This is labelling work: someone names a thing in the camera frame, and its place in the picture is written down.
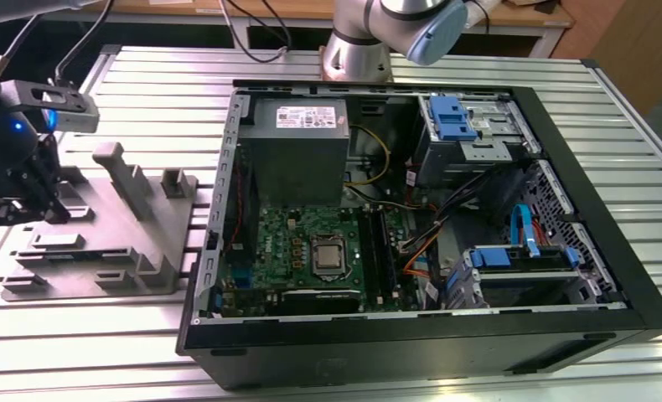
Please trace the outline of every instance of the yellow cable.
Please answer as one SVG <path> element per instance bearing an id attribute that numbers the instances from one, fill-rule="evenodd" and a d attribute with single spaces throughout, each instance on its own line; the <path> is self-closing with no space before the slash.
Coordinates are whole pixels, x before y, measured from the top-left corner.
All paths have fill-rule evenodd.
<path id="1" fill-rule="evenodd" d="M 385 174 L 385 172 L 388 172 L 389 150 L 388 150 L 388 147 L 385 147 L 385 144 L 383 143 L 380 137 L 368 128 L 365 128 L 363 126 L 357 126 L 357 125 L 351 125 L 349 127 L 357 128 L 359 130 L 361 130 L 363 132 L 365 132 L 365 134 L 368 134 L 369 136 L 372 136 L 373 139 L 376 140 L 377 144 L 383 148 L 383 153 L 385 154 L 385 163 L 383 165 L 383 170 L 380 171 L 380 173 L 377 173 L 372 178 L 369 178 L 368 180 L 364 180 L 361 182 L 345 182 L 343 184 L 345 186 L 361 186 L 364 184 L 371 184 L 375 180 L 377 180 Z"/>

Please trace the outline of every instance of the metal panel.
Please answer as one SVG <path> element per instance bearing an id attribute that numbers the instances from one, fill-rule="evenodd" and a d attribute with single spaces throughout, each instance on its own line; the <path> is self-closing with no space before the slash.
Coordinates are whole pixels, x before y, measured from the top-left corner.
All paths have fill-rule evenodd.
<path id="1" fill-rule="evenodd" d="M 567 141 L 575 155 L 654 155 L 646 142 Z"/>
<path id="2" fill-rule="evenodd" d="M 91 73 L 103 110 L 97 134 L 66 136 L 62 160 L 85 174 L 105 177 L 89 150 L 96 141 L 117 138 L 128 149 L 127 162 L 140 164 L 145 174 L 188 169 L 205 187 L 197 192 L 187 237 L 187 246 L 200 247 L 203 231 L 195 224 L 208 213 L 203 206 L 211 201 L 231 80 L 315 80 L 317 57 L 316 52 L 293 52 L 273 66 L 259 66 L 232 49 L 123 48 Z M 467 56 L 447 57 L 432 68 L 416 67 L 397 56 L 392 64 L 400 73 L 396 82 L 528 85 L 538 90 L 662 292 L 662 155 L 616 113 L 614 100 L 583 65 L 575 60 Z M 184 272 L 195 258 L 193 253 L 184 255 Z M 337 400 L 336 392 L 344 400 L 438 396 L 574 401 L 580 395 L 604 402 L 639 394 L 662 400 L 662 337 L 611 349 L 547 375 L 229 394 L 173 352 L 185 283 L 181 279 L 180 290 L 164 296 L 13 304 L 0 298 L 0 400 Z"/>
<path id="3" fill-rule="evenodd" d="M 562 126 L 559 132 L 566 140 L 591 141 L 642 141 L 642 136 L 632 128 L 575 128 Z"/>
<path id="4" fill-rule="evenodd" d="M 618 170 L 588 171 L 587 177 L 598 187 L 662 186 L 662 170 L 638 171 L 634 174 Z"/>

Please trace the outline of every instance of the blue cable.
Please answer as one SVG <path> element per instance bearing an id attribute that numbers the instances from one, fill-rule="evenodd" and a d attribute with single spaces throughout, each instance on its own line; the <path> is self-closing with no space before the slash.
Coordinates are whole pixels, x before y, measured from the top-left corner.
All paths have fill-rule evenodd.
<path id="1" fill-rule="evenodd" d="M 520 231 L 518 230 L 518 219 L 520 219 L 522 223 L 522 242 Z M 512 208 L 512 216 L 510 218 L 510 242 L 514 245 L 526 244 L 530 249 L 530 257 L 540 256 L 540 250 L 536 248 L 536 242 L 534 240 L 532 213 L 526 204 L 516 204 Z"/>

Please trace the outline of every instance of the wooden desk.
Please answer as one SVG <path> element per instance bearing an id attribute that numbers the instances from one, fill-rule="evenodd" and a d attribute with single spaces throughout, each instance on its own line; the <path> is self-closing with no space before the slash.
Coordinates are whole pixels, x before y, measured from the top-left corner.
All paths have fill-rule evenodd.
<path id="1" fill-rule="evenodd" d="M 269 25 L 279 25 L 272 14 L 259 0 L 236 0 L 255 16 Z M 285 24 L 301 28 L 331 28 L 333 19 L 333 0 L 269 0 L 268 2 Z M 61 13 L 62 19 L 92 20 L 96 12 L 104 7 L 104 2 L 87 7 L 83 12 Z M 244 46 L 248 46 L 247 28 L 256 23 L 233 8 L 228 7 L 229 14 L 235 16 L 233 24 L 237 36 Z M 151 5 L 148 0 L 117 0 L 113 8 L 111 22 L 140 23 L 204 23 L 224 24 L 220 17 L 217 0 L 195 0 L 192 3 Z M 538 37 L 528 57 L 547 58 L 556 46 L 564 29 L 571 28 L 575 21 L 562 7 L 550 15 L 539 13 L 532 7 L 516 7 L 502 3 L 491 12 L 490 33 L 495 35 L 516 35 Z M 466 30 L 467 34 L 483 34 L 484 22 Z"/>

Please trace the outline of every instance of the motherboard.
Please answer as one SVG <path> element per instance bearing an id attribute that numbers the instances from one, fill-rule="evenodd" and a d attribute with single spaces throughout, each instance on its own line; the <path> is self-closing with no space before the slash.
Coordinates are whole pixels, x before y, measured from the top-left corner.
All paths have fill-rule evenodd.
<path id="1" fill-rule="evenodd" d="M 256 262 L 231 272 L 227 315 L 273 314 L 281 298 L 293 297 L 300 306 L 312 306 L 312 297 L 335 297 L 353 298 L 357 312 L 400 310 L 392 253 L 405 231 L 399 209 L 261 209 Z"/>

